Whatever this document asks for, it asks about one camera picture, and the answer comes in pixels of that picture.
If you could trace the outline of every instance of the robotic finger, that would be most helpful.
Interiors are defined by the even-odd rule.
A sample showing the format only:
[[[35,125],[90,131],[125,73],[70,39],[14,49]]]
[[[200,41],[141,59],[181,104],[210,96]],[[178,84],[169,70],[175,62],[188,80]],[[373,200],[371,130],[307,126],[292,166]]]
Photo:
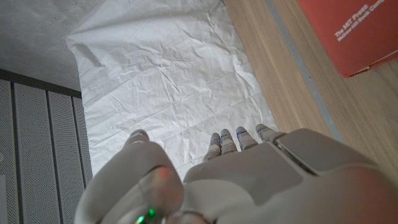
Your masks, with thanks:
[[[207,151],[205,157],[203,158],[202,162],[207,162],[212,158],[221,155],[221,139],[220,135],[217,133],[213,133],[210,138],[210,146],[209,150]]]
[[[244,127],[238,127],[236,129],[236,137],[238,137],[239,145],[241,146],[242,151],[258,144]]]
[[[237,152],[231,133],[227,129],[221,131],[221,154]]]
[[[275,138],[285,135],[285,133],[274,131],[263,124],[256,126],[256,132],[263,142],[273,142]]]
[[[181,180],[164,150],[139,129],[92,178],[75,223],[158,223],[180,208],[183,195]]]

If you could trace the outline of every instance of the wooden floor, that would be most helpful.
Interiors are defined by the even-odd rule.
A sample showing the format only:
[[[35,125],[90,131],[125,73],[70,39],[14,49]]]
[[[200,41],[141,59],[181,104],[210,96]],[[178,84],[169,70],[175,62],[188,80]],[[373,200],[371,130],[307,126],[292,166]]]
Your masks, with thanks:
[[[398,60],[342,78],[295,0],[224,2],[278,128],[310,128],[332,137],[294,60],[293,45],[344,143],[374,159],[398,182]],[[275,12],[292,43],[286,43]]]

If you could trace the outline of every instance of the perforated panel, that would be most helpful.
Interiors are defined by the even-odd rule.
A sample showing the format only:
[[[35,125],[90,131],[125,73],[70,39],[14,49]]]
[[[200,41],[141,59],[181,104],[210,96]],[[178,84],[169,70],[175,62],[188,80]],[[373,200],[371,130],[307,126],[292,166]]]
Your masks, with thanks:
[[[24,223],[60,223],[45,91],[14,86]]]
[[[72,224],[84,191],[72,99],[70,96],[49,92],[49,105],[62,217],[64,223]]]
[[[0,175],[6,176],[7,221],[19,223],[11,84],[0,80]]]
[[[73,97],[73,104],[75,105],[75,119],[77,134],[79,136],[81,160],[83,161],[83,173],[87,185],[91,178],[93,178],[93,173],[91,171],[90,153],[88,151],[85,112],[81,99]]]

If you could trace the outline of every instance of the crumpled white paper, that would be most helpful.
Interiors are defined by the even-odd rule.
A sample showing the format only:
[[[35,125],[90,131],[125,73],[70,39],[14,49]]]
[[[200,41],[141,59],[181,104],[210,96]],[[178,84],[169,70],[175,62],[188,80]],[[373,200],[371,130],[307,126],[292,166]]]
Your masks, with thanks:
[[[258,123],[276,129],[221,1],[106,0],[66,41],[94,174],[135,129],[164,148],[181,177],[201,162],[213,132],[227,128],[237,144],[238,126],[254,138]]]

